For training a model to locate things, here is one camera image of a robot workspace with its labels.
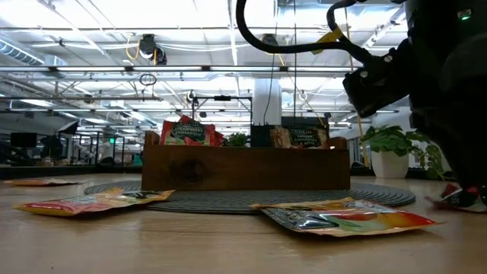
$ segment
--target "wooden table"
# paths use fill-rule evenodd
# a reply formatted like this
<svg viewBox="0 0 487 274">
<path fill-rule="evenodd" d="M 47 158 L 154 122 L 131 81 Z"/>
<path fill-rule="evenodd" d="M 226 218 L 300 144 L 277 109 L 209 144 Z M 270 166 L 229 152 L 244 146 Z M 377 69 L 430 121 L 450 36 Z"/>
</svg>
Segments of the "wooden table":
<svg viewBox="0 0 487 274">
<path fill-rule="evenodd" d="M 444 183 L 354 181 L 413 191 L 404 209 L 445 225 L 374 237 L 302 237 L 265 216 L 130 211 L 67 219 L 13 210 L 32 202 L 83 194 L 87 186 L 137 180 L 97 174 L 78 186 L 0 186 L 0 273 L 485 273 L 487 216 L 430 209 L 423 199 Z"/>
</svg>

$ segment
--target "candy packet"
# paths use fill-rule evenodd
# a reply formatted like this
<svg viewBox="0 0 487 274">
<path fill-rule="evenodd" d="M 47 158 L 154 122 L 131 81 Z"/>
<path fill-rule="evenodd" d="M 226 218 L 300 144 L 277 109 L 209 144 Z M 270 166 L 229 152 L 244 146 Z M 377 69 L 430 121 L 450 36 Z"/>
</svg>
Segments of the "candy packet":
<svg viewBox="0 0 487 274">
<path fill-rule="evenodd" d="M 252 207 L 293 231 L 335 237 L 390 234 L 438 224 L 419 215 L 352 198 Z"/>
<path fill-rule="evenodd" d="M 215 126 L 164 121 L 161 145 L 213 145 Z"/>
<path fill-rule="evenodd" d="M 45 180 L 6 180 L 5 184 L 10 186 L 64 186 L 70 184 L 83 183 L 81 181 L 45 179 Z"/>
<path fill-rule="evenodd" d="M 177 121 L 179 123 L 198 123 L 201 124 L 200 122 L 190 118 L 189 116 L 182 115 L 180 120 Z M 223 141 L 223 134 L 215 130 L 215 137 L 213 138 L 213 143 L 211 146 L 220 146 L 221 142 Z"/>
<path fill-rule="evenodd" d="M 325 129 L 276 126 L 270 134 L 274 148 L 329 148 Z"/>
<path fill-rule="evenodd" d="M 474 186 L 463 191 L 456 184 L 449 183 L 438 198 L 426 196 L 426 199 L 438 209 L 487 213 L 487 205 L 482 201 L 478 188 Z"/>
<path fill-rule="evenodd" d="M 52 216 L 74 216 L 89 212 L 160 202 L 167 199 L 174 190 L 168 191 L 124 191 L 112 189 L 104 193 L 56 199 L 45 202 L 30 202 L 15 207 L 18 210 Z"/>
</svg>

